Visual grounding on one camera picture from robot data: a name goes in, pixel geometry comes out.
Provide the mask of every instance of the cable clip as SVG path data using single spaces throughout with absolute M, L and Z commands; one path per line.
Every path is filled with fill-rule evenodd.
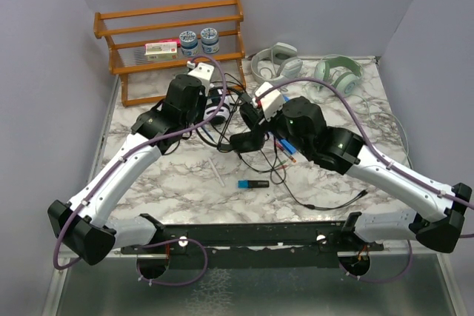
M 190 70 L 193 70 L 196 68 L 196 63 L 188 61 L 186 62 L 186 67 L 188 67 Z
M 390 170 L 394 163 L 395 163 L 395 161 L 391 161 L 390 163 L 388 163 L 387 170 Z

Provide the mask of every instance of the wooden rack rung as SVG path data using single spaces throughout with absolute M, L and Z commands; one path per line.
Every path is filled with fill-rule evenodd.
M 242 21 L 242 20 L 243 20 L 243 17 L 240 15 L 231 15 L 231 16 L 219 16 L 216 18 L 198 19 L 198 20 L 167 22 L 164 24 L 125 27 L 122 29 L 99 31 L 99 38 L 102 36 L 123 35 L 125 33 L 139 33 L 142 31 L 164 30 L 164 29 L 171 29 L 174 27 L 186 27 L 186 26 L 191 26 L 191 25 L 213 24 L 216 22 Z
M 237 35 L 237 30 L 228 30 L 228 31 L 219 32 L 219 37 L 232 36 L 232 35 Z M 154 43 L 154 42 L 160 42 L 160 41 L 164 41 L 164 40 L 173 40 L 175 38 L 177 38 L 177 36 L 169 37 L 169 38 L 157 38 L 156 40 L 128 42 L 126 44 L 116 44 L 115 48 L 117 50 L 120 50 L 122 48 L 140 47 L 140 46 L 144 46 L 145 44 L 151 44 L 151 43 Z
M 117 13 L 101 14 L 101 19 L 102 20 L 118 19 L 118 18 L 126 18 L 129 16 L 171 13 L 173 11 L 195 10 L 195 9 L 203 9 L 203 8 L 208 8 L 208 7 L 226 7 L 229 5 L 236 5 L 236 4 L 237 4 L 237 0 L 205 1 L 202 3 L 194 3 L 194 4 L 171 5 L 169 7 L 154 7 L 151 9 L 118 11 Z
M 216 55 L 213 56 L 216 61 L 232 61 L 241 59 L 242 55 L 239 52 L 234 53 L 226 53 L 224 55 Z M 149 70 L 166 70 L 169 68 L 176 68 L 176 67 L 186 67 L 186 63 L 189 61 L 188 58 L 186 59 L 179 59 L 178 61 L 164 61 L 159 64 L 159 68 L 156 67 L 156 64 L 140 64 L 138 66 L 130 66 L 130 67 L 116 67 L 113 69 L 113 74 L 126 74 L 126 73 L 140 73 L 140 72 L 147 72 Z M 208 62 L 209 60 L 206 58 L 198 58 L 196 62 Z

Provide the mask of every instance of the wooden shelf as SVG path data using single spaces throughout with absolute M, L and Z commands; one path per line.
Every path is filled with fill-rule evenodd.
M 110 29 L 107 26 L 107 20 L 120 19 L 134 16 L 150 16 L 160 13 L 181 12 L 187 10 L 207 9 L 213 7 L 229 7 L 234 6 L 236 13 L 228 16 L 217 16 L 205 19 L 194 19 L 186 21 L 164 22 L 160 24 L 147 24 L 143 26 L 121 27 Z M 169 30 L 178 27 L 189 27 L 195 25 L 215 24 L 221 22 L 232 23 L 235 28 L 219 32 L 219 42 L 233 41 L 233 52 L 216 54 L 213 56 L 217 61 L 237 61 L 241 82 L 245 86 L 245 77 L 242 69 L 241 60 L 245 57 L 244 42 L 242 40 L 240 23 L 244 20 L 244 11 L 240 0 L 218 0 L 206 1 L 195 4 L 180 4 L 168 7 L 155 7 L 151 9 L 128 10 L 117 13 L 96 13 L 94 20 L 94 34 L 96 38 L 105 38 L 109 47 L 109 71 L 114 75 L 119 75 L 121 79 L 121 101 L 124 106 L 149 104 L 161 100 L 163 96 L 129 99 L 128 98 L 128 75 L 132 73 L 142 73 L 151 70 L 163 70 L 175 67 L 186 66 L 189 58 L 179 53 L 178 59 L 171 61 L 152 62 L 148 61 L 144 56 L 144 46 L 150 42 L 158 42 L 170 38 L 155 38 L 150 40 L 132 41 L 127 43 L 116 44 L 112 36 L 130 35 L 134 33 L 143 33 L 145 31 Z

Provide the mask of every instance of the small box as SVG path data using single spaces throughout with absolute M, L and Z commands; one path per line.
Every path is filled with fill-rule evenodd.
M 176 59 L 178 58 L 178 44 L 175 41 L 145 44 L 145 57 L 148 61 Z

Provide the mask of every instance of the wooden rack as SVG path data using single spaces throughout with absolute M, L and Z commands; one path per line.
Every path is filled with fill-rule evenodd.
M 186 20 L 186 21 L 175 21 L 175 22 L 167 22 L 161 24 L 147 24 L 143 26 L 135 26 L 135 27 L 123 27 L 123 28 L 115 28 L 109 29 L 107 27 L 107 23 L 109 20 L 112 19 L 119 19 L 119 18 L 126 18 L 131 16 L 150 16 L 154 14 L 160 13 L 171 13 L 171 12 L 178 12 L 178 11 L 186 11 L 186 10 L 197 10 L 197 9 L 205 9 L 205 8 L 212 8 L 212 7 L 226 7 L 226 6 L 234 6 L 236 9 L 235 15 L 229 16 L 219 16 L 213 18 L 205 18 L 205 19 L 195 19 L 195 20 Z M 117 13 L 96 13 L 96 17 L 94 20 L 94 34 L 96 38 L 105 37 L 105 41 L 107 42 L 107 46 L 109 47 L 109 71 L 113 75 L 118 75 L 121 80 L 121 102 L 122 104 L 127 107 L 131 105 L 139 105 L 139 104 L 150 104 L 156 103 L 157 101 L 161 100 L 164 96 L 153 96 L 148 98 L 138 98 L 138 99 L 129 99 L 128 98 L 128 75 L 131 73 L 140 73 L 140 72 L 147 72 L 151 70 L 163 70 L 167 68 L 175 68 L 175 67 L 183 67 L 186 66 L 188 58 L 180 58 L 177 60 L 172 61 L 162 61 L 162 62 L 151 62 L 147 61 L 146 59 L 142 59 L 140 61 L 125 61 L 125 56 L 128 51 L 130 53 L 131 50 L 135 50 L 144 48 L 145 44 L 150 42 L 158 42 L 161 40 L 165 40 L 168 38 L 157 38 L 157 39 L 150 39 L 146 41 L 134 41 L 134 42 L 127 42 L 127 43 L 120 43 L 116 44 L 112 36 L 117 35 L 124 35 L 124 34 L 133 34 L 133 33 L 140 33 L 143 31 L 151 31 L 151 30 L 167 30 L 173 29 L 177 27 L 189 27 L 193 25 L 206 25 L 206 24 L 215 24 L 220 22 L 233 22 L 235 23 L 235 28 L 232 30 L 226 30 L 219 32 L 219 38 L 223 38 L 226 36 L 233 36 L 235 38 L 235 52 L 232 53 L 219 53 L 213 56 L 217 61 L 237 61 L 238 70 L 240 72 L 241 82 L 242 84 L 246 85 L 245 78 L 244 78 L 244 71 L 242 69 L 242 62 L 241 60 L 245 57 L 244 51 L 244 42 L 242 40 L 241 35 L 241 28 L 240 23 L 244 20 L 244 11 L 242 10 L 242 5 L 240 0 L 218 0 L 218 1 L 207 1 L 202 3 L 195 3 L 195 4 L 181 4 L 181 5 L 173 5 L 168 7 L 156 7 L 151 9 L 141 9 L 141 10 L 129 10 L 129 11 L 121 11 Z M 205 58 L 200 58 L 198 61 L 207 61 Z

